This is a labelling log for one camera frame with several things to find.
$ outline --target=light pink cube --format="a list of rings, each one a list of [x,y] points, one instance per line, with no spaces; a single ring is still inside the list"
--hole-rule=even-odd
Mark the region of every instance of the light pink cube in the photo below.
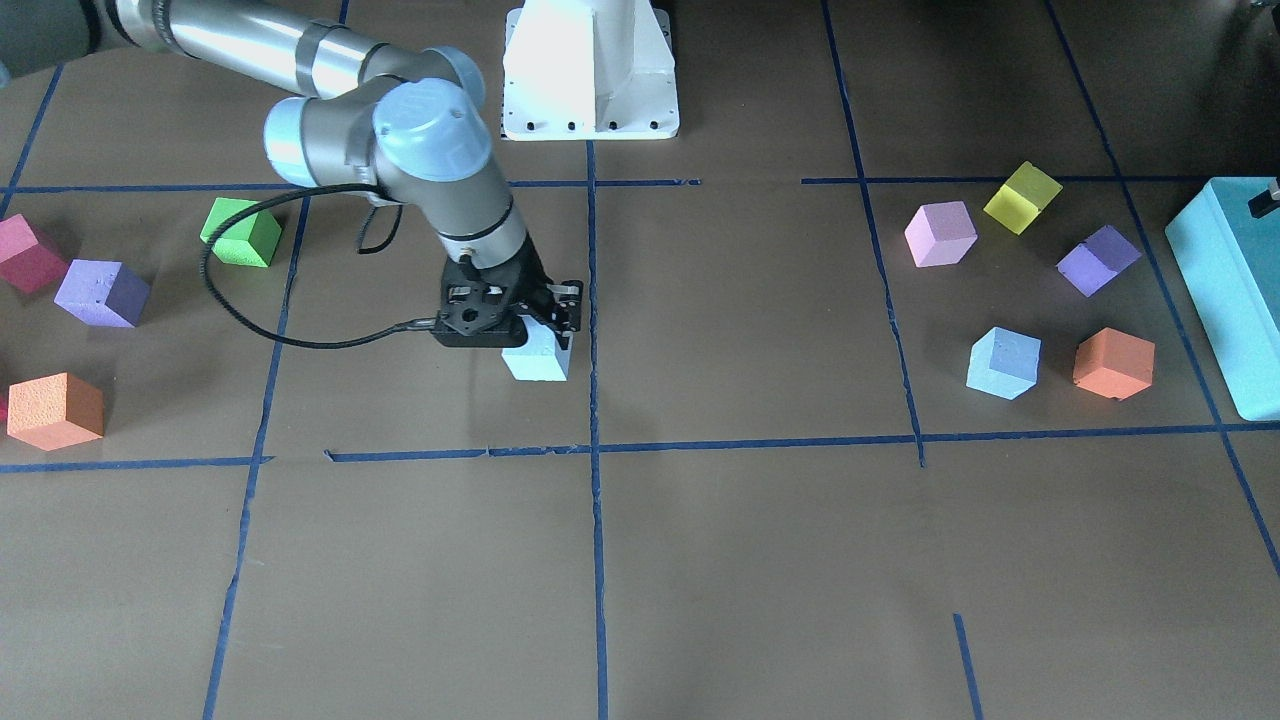
[[[916,268],[954,265],[978,242],[964,201],[920,205],[906,225],[906,245]]]
[[[68,263],[45,233],[20,214],[0,222],[0,278],[32,293],[63,279]]]

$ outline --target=green cube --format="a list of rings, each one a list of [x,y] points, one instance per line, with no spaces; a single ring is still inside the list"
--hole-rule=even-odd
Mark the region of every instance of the green cube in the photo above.
[[[200,240],[209,242],[210,236],[228,218],[253,205],[252,200],[219,197],[209,211]],[[230,227],[214,246],[214,255],[228,265],[248,265],[266,268],[275,256],[275,246],[280,242],[280,224],[268,211],[250,215]]]
[[[1023,163],[983,210],[1014,234],[1021,234],[1061,191],[1057,181]]]

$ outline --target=magenta cube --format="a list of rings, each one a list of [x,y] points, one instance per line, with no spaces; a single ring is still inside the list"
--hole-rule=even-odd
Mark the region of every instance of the magenta cube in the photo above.
[[[1071,249],[1057,264],[1057,272],[1062,273],[1071,284],[1085,297],[1092,297],[1094,292],[1107,284],[1121,270],[1133,265],[1142,252],[1133,246],[1120,231],[1112,225],[1103,225],[1098,232],[1091,234]]]
[[[54,302],[86,325],[136,328],[151,288],[123,263],[72,260]]]
[[[0,220],[0,278],[32,293],[67,274],[58,246],[20,214]]]
[[[978,242],[978,231],[960,200],[920,205],[905,234],[916,268],[954,265]]]

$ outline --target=yellow cube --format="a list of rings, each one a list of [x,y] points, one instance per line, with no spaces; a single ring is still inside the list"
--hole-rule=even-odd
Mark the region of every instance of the yellow cube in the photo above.
[[[1061,191],[1057,181],[1023,163],[983,210],[1014,234],[1021,234]]]

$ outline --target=floor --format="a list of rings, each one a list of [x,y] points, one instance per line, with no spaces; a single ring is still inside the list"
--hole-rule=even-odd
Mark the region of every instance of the floor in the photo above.
[[[513,5],[282,4],[490,88]],[[1164,236],[1208,177],[1277,173],[1270,14],[703,0],[675,41],[677,140],[498,146],[590,286],[567,383],[417,334],[283,348],[202,293],[212,199],[284,188],[282,91],[119,51],[0,92],[0,215],[154,288],[133,331],[0,288],[0,380],[109,413],[0,439],[5,716],[1275,716],[1280,423],[1236,415]],[[1024,160],[1065,190],[1015,237],[980,208]],[[902,229],[950,200],[980,240],[918,269]],[[220,284],[306,338],[434,313],[425,223],[357,258],[362,214],[292,205]],[[1052,265],[1102,224],[1144,259],[1084,299]],[[1014,401],[965,387],[993,325],[1043,341]],[[1102,327],[1156,343],[1153,387],[1073,386]]]

